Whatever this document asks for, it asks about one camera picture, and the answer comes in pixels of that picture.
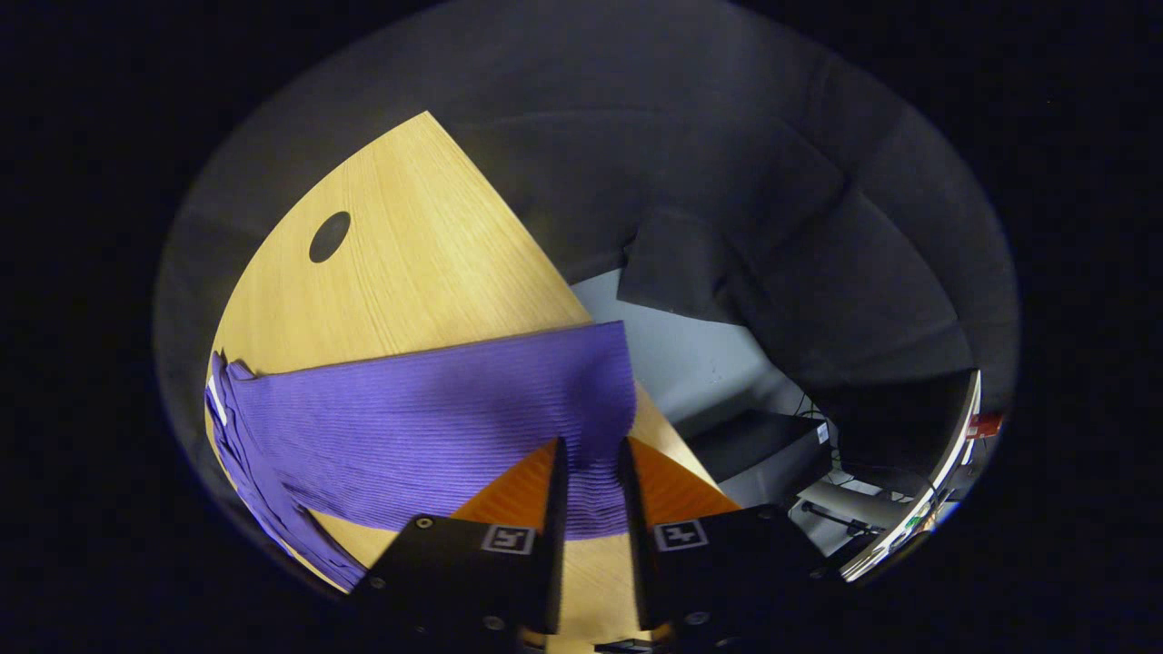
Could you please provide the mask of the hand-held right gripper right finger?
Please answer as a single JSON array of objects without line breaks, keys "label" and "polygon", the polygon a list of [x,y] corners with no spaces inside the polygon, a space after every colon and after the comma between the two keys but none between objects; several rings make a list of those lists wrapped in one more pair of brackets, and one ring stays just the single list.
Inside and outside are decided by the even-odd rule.
[{"label": "hand-held right gripper right finger", "polygon": [[811,649],[840,574],[780,506],[741,509],[636,438],[618,460],[634,603],[630,651]]}]

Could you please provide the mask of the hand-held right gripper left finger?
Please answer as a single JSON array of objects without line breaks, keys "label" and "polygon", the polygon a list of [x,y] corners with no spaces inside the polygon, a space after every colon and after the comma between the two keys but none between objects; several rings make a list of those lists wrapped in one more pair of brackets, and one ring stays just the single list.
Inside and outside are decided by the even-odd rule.
[{"label": "hand-held right gripper left finger", "polygon": [[358,653],[545,653],[561,625],[569,464],[531,452],[454,516],[420,513],[350,596]]}]

